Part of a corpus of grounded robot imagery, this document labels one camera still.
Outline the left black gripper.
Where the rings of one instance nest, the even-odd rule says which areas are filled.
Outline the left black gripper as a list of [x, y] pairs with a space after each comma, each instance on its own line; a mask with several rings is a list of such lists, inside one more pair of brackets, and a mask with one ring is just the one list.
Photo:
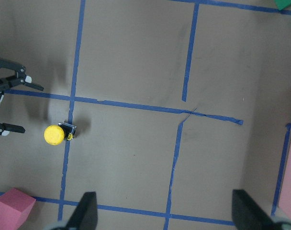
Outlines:
[[[0, 78], [0, 104], [4, 98], [5, 91], [18, 85], [25, 85], [38, 91], [44, 91], [43, 86], [32, 83], [32, 77], [26, 74], [26, 68], [22, 64], [0, 58], [0, 69], [8, 69], [14, 72], [12, 76]], [[25, 129], [22, 126], [0, 122], [0, 136], [6, 136], [11, 132], [25, 133]]]

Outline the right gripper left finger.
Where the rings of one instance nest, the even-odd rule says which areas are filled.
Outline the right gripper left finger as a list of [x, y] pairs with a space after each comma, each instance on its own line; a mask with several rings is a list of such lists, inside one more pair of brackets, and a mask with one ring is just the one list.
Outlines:
[[96, 192], [85, 192], [66, 224], [67, 230], [95, 230], [98, 224]]

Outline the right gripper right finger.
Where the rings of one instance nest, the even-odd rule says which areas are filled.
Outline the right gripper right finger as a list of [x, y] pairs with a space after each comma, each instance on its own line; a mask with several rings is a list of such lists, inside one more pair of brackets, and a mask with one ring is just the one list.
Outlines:
[[243, 189], [232, 191], [232, 221], [238, 230], [273, 230], [274, 222]]

